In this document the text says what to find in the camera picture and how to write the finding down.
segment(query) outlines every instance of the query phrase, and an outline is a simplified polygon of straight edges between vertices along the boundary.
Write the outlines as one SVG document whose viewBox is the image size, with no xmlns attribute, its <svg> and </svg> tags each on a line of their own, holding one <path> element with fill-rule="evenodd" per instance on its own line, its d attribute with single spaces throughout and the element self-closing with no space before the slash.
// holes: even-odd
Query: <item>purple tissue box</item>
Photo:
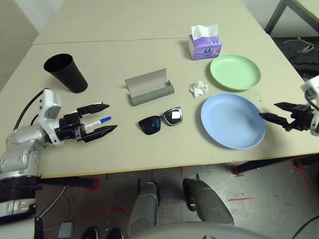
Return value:
<svg viewBox="0 0 319 239">
<path fill-rule="evenodd" d="M 222 42 L 218 36 L 201 37 L 194 41 L 192 35 L 188 38 L 188 50 L 192 60 L 217 57 L 221 46 Z"/>
</svg>

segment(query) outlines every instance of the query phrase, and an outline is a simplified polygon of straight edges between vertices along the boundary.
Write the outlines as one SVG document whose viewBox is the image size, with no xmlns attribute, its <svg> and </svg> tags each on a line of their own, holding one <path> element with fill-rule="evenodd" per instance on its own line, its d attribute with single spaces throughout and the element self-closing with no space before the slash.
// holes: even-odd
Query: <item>red tape mark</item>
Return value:
<svg viewBox="0 0 319 239">
<path fill-rule="evenodd" d="M 100 213 L 119 213 L 119 212 L 130 212 L 133 208 L 113 208 L 101 210 Z"/>
<path fill-rule="evenodd" d="M 164 203 L 164 205 L 167 205 L 167 206 L 169 206 L 169 205 L 173 205 L 173 204 L 175 204 L 176 202 L 169 202 L 169 203 Z"/>
<path fill-rule="evenodd" d="M 236 173 L 235 173 L 235 167 L 238 166 L 238 165 L 240 165 L 240 164 L 235 164 L 235 165 L 231 165 L 231 166 L 230 166 L 230 170 L 231 170 L 231 172 L 232 172 L 232 174 L 233 174 L 233 177 L 235 177 L 235 178 L 244 177 L 245 174 L 236 174 Z"/>
<path fill-rule="evenodd" d="M 99 192 L 101 189 L 101 178 L 100 177 L 96 177 L 95 178 L 97 180 L 97 185 L 95 188 L 86 188 L 85 191 L 87 193 L 95 193 L 95 192 Z"/>
<path fill-rule="evenodd" d="M 308 178 L 307 178 L 307 176 L 306 176 L 306 174 L 305 174 L 305 169 L 306 169 L 306 168 L 297 168 L 297 167 L 295 166 L 295 164 L 294 164 L 294 160 L 295 160 L 295 159 L 298 159 L 298 157 L 291 159 L 291 164 L 293 165 L 294 170 L 295 170 L 296 172 L 301 172 L 302 176 L 304 177 L 305 182 L 308 184 L 308 187 L 309 187 L 310 190 L 312 191 L 314 188 L 313 188 L 312 184 L 309 182 L 309 180 L 308 180 Z"/>
<path fill-rule="evenodd" d="M 253 198 L 233 198 L 233 199 L 228 199 L 228 201 L 243 201 L 243 200 L 251 200 Z"/>
</svg>

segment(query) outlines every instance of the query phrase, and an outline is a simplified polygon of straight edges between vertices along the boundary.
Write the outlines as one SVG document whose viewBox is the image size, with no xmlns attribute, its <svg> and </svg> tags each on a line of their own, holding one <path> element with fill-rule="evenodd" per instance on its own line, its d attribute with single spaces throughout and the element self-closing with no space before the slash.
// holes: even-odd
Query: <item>table leg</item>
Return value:
<svg viewBox="0 0 319 239">
<path fill-rule="evenodd" d="M 318 154 L 309 154 L 309 155 L 302 155 L 298 158 L 296 158 L 295 160 L 302 160 L 303 163 L 306 163 L 306 161 L 309 162 L 316 162 L 315 160 L 313 160 L 313 158 L 318 158 Z M 294 157 L 284 157 L 284 158 L 273 158 L 273 159 L 264 159 L 264 160 L 254 160 L 254 161 L 249 161 L 247 163 L 243 163 L 243 164 L 240 164 L 238 166 L 235 166 L 234 167 L 234 173 L 235 174 L 240 174 L 242 172 L 246 172 L 246 171 L 249 171 L 249 170 L 252 170 L 252 169 L 256 169 L 256 168 L 260 168 L 260 167 L 264 167 L 264 166 L 267 166 L 267 165 L 271 165 L 271 164 L 274 164 L 274 163 L 279 163 L 279 162 L 282 162 L 282 161 L 285 161 L 285 160 L 288 160 L 288 159 L 292 159 Z"/>
<path fill-rule="evenodd" d="M 308 23 L 315 31 L 319 33 L 319 20 L 318 18 L 310 15 L 294 0 L 287 0 L 286 5 L 293 10 L 298 16 L 300 16 L 306 23 Z"/>
<path fill-rule="evenodd" d="M 40 183 L 74 186 L 74 187 L 85 187 L 85 188 L 96 188 L 96 186 L 98 185 L 98 180 L 93 178 L 82 178 L 82 177 L 43 178 L 40 180 Z"/>
<path fill-rule="evenodd" d="M 297 158 L 294 160 L 294 165 L 297 168 L 303 168 L 310 164 L 318 163 L 319 162 L 319 154 L 315 154 L 311 157 L 307 158 Z"/>
<path fill-rule="evenodd" d="M 267 26 L 265 27 L 265 32 L 267 34 L 270 34 L 275 25 L 277 24 L 279 18 L 281 17 L 281 15 L 283 14 L 284 10 L 286 9 L 286 2 L 287 0 L 280 0 L 280 2 L 278 3 L 278 6 L 276 7 L 273 15 L 271 16 L 269 22 L 267 23 Z"/>
</svg>

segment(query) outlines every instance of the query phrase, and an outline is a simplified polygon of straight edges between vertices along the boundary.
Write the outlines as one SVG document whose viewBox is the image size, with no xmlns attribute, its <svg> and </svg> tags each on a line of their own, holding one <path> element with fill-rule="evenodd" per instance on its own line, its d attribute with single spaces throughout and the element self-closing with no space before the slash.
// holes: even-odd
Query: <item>wall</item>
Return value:
<svg viewBox="0 0 319 239">
<path fill-rule="evenodd" d="M 15 0 L 34 27 L 41 32 L 65 0 Z M 265 28 L 280 0 L 241 0 L 259 24 Z M 275 26 L 272 37 L 318 36 L 290 8 L 286 8 Z"/>
<path fill-rule="evenodd" d="M 41 32 L 65 0 L 15 0 L 24 14 Z"/>
<path fill-rule="evenodd" d="M 265 28 L 280 0 L 241 0 L 259 24 Z M 318 33 L 287 7 L 271 33 L 272 37 L 318 36 Z"/>
<path fill-rule="evenodd" d="M 37 35 L 37 30 L 14 1 L 0 0 L 0 91 Z"/>
</svg>

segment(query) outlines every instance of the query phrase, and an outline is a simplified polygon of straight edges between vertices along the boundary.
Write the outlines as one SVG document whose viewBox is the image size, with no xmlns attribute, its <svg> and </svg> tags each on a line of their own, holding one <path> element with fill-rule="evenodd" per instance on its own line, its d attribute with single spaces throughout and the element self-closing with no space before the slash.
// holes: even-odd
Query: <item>robot leg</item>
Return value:
<svg viewBox="0 0 319 239">
<path fill-rule="evenodd" d="M 233 217 L 220 197 L 201 180 L 183 180 L 188 208 L 204 222 L 234 225 Z"/>
<path fill-rule="evenodd" d="M 158 224 L 158 188 L 149 182 L 135 200 L 127 233 L 130 237 Z"/>
</svg>

